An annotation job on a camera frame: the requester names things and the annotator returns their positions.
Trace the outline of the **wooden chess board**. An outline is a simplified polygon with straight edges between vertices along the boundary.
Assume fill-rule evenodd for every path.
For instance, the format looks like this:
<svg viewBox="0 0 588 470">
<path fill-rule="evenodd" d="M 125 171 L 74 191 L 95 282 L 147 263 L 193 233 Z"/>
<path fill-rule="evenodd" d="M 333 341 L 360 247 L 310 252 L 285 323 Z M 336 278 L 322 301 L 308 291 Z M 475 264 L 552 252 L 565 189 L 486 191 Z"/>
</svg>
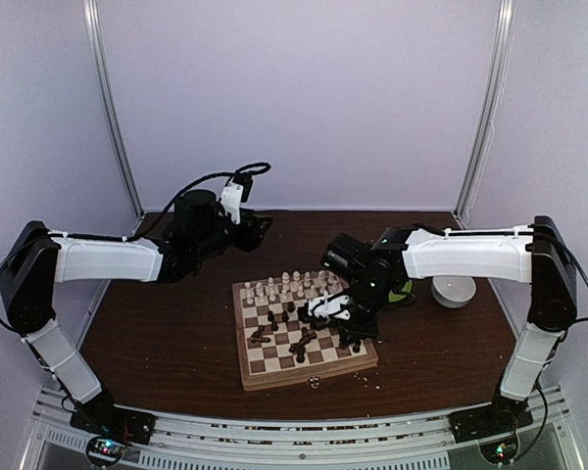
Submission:
<svg viewBox="0 0 588 470">
<path fill-rule="evenodd" d="M 378 363 L 370 340 L 340 343 L 338 325 L 310 308 L 347 287 L 327 271 L 283 272 L 232 286 L 242 387 L 258 391 L 358 373 Z"/>
</svg>

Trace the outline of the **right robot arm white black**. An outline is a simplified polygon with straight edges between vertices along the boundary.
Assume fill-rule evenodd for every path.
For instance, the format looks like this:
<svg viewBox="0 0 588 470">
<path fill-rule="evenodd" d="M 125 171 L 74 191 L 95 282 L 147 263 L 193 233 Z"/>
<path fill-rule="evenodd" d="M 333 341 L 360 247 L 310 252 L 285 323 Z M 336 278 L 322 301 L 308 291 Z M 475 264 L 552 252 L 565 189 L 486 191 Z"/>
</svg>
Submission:
<svg viewBox="0 0 588 470">
<path fill-rule="evenodd" d="M 321 263 L 348 287 L 310 300 L 308 314 L 336 321 L 346 345 L 377 337 L 378 312 L 390 292 L 410 280 L 492 278 L 529 284 L 526 323 L 482 414 L 483 424 L 496 433 L 525 410 L 534 384 L 577 318 L 577 271 L 557 225 L 546 215 L 505 229 L 390 227 L 373 244 L 341 233 L 327 245 Z"/>
</svg>

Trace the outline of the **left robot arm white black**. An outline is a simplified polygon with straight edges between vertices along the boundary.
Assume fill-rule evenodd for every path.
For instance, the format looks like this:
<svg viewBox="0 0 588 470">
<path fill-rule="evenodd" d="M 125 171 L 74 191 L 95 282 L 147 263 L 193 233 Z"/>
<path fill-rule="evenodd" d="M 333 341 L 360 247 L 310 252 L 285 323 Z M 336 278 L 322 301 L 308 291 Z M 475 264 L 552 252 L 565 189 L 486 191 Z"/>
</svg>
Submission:
<svg viewBox="0 0 588 470">
<path fill-rule="evenodd" d="M 101 435 L 122 424 L 113 395 L 61 326 L 54 291 L 62 284 L 110 281 L 176 283 L 234 247 L 250 253 L 272 225 L 269 215 L 242 208 L 243 192 L 191 190 L 173 203 L 173 216 L 155 236 L 132 239 L 53 232 L 41 221 L 22 230 L 0 263 L 0 321 L 19 335 L 55 376 L 84 420 Z"/>
</svg>

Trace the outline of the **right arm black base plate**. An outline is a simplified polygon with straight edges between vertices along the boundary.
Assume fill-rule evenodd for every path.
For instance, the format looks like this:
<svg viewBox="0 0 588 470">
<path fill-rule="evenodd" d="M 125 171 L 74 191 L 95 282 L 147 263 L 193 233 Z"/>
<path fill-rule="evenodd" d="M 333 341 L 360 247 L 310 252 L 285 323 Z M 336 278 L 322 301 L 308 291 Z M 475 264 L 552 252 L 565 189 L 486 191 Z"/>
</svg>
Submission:
<svg viewBox="0 0 588 470">
<path fill-rule="evenodd" d="M 530 411 L 515 412 L 491 404 L 455 411 L 449 415 L 450 428 L 457 444 L 507 435 L 532 423 Z"/>
</svg>

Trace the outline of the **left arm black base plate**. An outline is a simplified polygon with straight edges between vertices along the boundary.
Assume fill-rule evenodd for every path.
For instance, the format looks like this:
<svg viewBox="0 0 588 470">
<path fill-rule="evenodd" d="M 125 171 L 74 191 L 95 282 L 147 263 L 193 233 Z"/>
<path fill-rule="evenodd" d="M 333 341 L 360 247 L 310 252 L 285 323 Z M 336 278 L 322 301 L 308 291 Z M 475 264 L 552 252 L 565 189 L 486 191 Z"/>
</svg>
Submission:
<svg viewBox="0 0 588 470">
<path fill-rule="evenodd" d="M 74 412 L 70 425 L 90 434 L 101 435 L 121 443 L 148 445 L 156 424 L 156 417 L 147 412 L 114 408 L 110 418 L 102 423 Z"/>
</svg>

